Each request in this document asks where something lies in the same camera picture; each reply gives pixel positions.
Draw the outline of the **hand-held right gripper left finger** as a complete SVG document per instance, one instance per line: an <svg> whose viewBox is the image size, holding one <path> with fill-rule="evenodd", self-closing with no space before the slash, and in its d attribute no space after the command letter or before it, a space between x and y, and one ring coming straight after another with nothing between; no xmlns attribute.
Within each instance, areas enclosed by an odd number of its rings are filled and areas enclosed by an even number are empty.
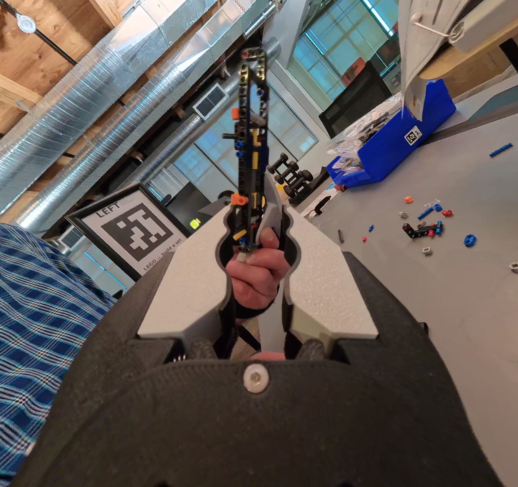
<svg viewBox="0 0 518 487"><path fill-rule="evenodd" d="M233 208L224 206L174 252L137 335L175 338L185 350L206 340L228 359L237 340L235 303L224 262L233 256Z"/></svg>

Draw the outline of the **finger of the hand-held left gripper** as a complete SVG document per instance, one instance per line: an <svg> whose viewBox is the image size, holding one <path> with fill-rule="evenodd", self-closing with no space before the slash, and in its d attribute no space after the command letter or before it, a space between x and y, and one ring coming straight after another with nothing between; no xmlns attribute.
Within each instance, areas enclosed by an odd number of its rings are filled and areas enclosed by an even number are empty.
<svg viewBox="0 0 518 487"><path fill-rule="evenodd" d="M265 198L265 208L258 226L258 234L261 234L265 228L271 228L275 234L281 234L283 204L276 188L276 182L268 172L264 174L263 197Z"/></svg>

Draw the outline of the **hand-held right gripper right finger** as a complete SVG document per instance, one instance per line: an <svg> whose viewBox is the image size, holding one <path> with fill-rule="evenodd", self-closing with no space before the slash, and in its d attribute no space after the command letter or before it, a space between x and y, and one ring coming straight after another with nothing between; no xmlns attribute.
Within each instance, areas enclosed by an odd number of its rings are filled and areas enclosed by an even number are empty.
<svg viewBox="0 0 518 487"><path fill-rule="evenodd" d="M340 247L291 207L283 207L282 244L289 270L283 283L284 352L319 341L329 357L338 341L375 341L379 335Z"/></svg>

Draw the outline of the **black lego chassis model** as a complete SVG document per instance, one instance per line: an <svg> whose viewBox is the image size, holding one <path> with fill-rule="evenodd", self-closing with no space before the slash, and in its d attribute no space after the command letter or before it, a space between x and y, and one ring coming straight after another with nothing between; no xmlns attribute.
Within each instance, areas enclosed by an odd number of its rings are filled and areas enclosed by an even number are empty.
<svg viewBox="0 0 518 487"><path fill-rule="evenodd" d="M234 142L238 160L238 189L232 195L230 204L234 215L233 240L243 253L250 253L260 246L260 224L267 206L267 61L267 54L261 47L242 51L238 68L238 106L231 113L234 132L222 135L222 138Z"/></svg>

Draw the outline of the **open lego instruction booklet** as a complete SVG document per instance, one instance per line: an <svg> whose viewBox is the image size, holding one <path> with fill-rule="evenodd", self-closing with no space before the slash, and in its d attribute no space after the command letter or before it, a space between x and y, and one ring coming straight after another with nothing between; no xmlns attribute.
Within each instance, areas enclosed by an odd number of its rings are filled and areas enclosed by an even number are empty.
<svg viewBox="0 0 518 487"><path fill-rule="evenodd" d="M399 0L401 94L413 117L422 120L426 82L419 75L448 37L470 0Z"/></svg>

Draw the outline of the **white printed paper sheet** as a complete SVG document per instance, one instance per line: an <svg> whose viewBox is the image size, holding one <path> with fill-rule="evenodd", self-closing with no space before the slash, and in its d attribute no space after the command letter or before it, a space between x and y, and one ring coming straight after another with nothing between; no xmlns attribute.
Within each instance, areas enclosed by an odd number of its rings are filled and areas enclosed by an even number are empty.
<svg viewBox="0 0 518 487"><path fill-rule="evenodd" d="M331 194L320 196L314 202L312 202L301 214L304 218L314 218L320 216L324 206L326 206L326 204L331 199L333 199L333 195Z"/></svg>

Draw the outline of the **blue storage bin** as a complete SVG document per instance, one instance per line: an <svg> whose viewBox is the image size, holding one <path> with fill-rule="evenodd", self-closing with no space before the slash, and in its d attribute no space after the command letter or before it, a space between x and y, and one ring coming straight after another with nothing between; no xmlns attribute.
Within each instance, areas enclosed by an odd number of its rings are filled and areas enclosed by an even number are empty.
<svg viewBox="0 0 518 487"><path fill-rule="evenodd" d="M386 101L400 101L400 95L399 92ZM347 188L380 182L455 111L456 106L444 80L428 81L421 121L404 106L359 150L362 170L352 174L333 170L331 163L335 161L334 157L326 167L327 172L336 185Z"/></svg>

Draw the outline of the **white vent grille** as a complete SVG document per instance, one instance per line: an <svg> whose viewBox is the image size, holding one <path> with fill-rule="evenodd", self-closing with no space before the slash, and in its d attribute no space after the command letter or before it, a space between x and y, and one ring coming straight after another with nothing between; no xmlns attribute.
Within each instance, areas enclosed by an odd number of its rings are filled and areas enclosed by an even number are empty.
<svg viewBox="0 0 518 487"><path fill-rule="evenodd" d="M193 111L206 121L227 98L227 93L219 83L213 86L193 105Z"/></svg>

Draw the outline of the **person's plaid shirt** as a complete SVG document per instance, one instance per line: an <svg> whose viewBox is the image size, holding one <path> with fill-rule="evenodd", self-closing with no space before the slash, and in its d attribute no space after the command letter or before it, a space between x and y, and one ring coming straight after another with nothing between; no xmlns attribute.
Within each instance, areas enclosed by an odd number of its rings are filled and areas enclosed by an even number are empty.
<svg viewBox="0 0 518 487"><path fill-rule="evenodd" d="M65 373L115 303L54 246L1 224L1 486L35 445Z"/></svg>

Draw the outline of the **black mesh office chair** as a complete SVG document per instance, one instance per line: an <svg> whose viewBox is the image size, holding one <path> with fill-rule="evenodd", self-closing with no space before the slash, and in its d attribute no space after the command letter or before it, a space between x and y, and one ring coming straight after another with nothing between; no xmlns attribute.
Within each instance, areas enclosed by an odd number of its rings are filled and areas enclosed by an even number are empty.
<svg viewBox="0 0 518 487"><path fill-rule="evenodd" d="M367 61L362 69L354 64L350 70L355 70L352 81L319 115L330 139L392 96L390 89L370 61Z"/></svg>

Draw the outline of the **dark teal desk mat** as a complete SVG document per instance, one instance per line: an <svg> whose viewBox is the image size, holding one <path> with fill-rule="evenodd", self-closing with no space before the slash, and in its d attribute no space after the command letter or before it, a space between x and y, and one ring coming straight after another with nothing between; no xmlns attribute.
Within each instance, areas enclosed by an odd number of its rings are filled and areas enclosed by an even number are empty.
<svg viewBox="0 0 518 487"><path fill-rule="evenodd" d="M487 111L480 115L473 115L469 120L473 121L475 126L482 126L513 115L517 115L517 101L493 111Z"/></svg>

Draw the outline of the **white book stand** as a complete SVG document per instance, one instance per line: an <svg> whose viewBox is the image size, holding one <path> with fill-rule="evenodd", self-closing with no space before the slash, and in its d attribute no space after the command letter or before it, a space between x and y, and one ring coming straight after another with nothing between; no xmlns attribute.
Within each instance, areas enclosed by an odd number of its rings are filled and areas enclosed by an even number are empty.
<svg viewBox="0 0 518 487"><path fill-rule="evenodd" d="M432 58L419 77L436 80L475 63L484 54L517 35L517 0L471 0L450 29L448 47Z"/></svg>

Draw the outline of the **silver spiral air duct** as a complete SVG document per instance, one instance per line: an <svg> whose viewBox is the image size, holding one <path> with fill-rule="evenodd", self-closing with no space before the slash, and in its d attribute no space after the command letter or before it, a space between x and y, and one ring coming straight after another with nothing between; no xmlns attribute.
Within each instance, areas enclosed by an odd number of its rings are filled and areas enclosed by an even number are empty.
<svg viewBox="0 0 518 487"><path fill-rule="evenodd" d="M182 154L231 107L238 94L242 50L230 56L232 74L216 76L224 63L201 70L209 63L209 48L193 38L116 114L74 158L11 221L37 236L54 233L66 215L92 194L112 193L151 180L162 167ZM227 98L203 121L193 105L219 83Z"/></svg>

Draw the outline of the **small black lego bracket assembly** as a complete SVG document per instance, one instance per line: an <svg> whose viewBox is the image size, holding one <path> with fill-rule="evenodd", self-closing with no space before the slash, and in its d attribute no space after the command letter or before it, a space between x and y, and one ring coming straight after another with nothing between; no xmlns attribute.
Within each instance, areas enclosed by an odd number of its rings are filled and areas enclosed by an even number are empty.
<svg viewBox="0 0 518 487"><path fill-rule="evenodd" d="M403 224L403 230L411 239L429 237L433 238L436 235L441 235L444 231L444 224L438 221L436 224L419 224L417 228L411 227L410 224Z"/></svg>

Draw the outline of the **large silver air duct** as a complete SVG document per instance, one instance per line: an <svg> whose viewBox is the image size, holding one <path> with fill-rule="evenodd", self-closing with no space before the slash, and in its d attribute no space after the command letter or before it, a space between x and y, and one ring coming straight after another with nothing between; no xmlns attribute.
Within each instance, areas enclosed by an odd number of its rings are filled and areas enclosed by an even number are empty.
<svg viewBox="0 0 518 487"><path fill-rule="evenodd" d="M217 0L141 0L1 138L1 212Z"/></svg>

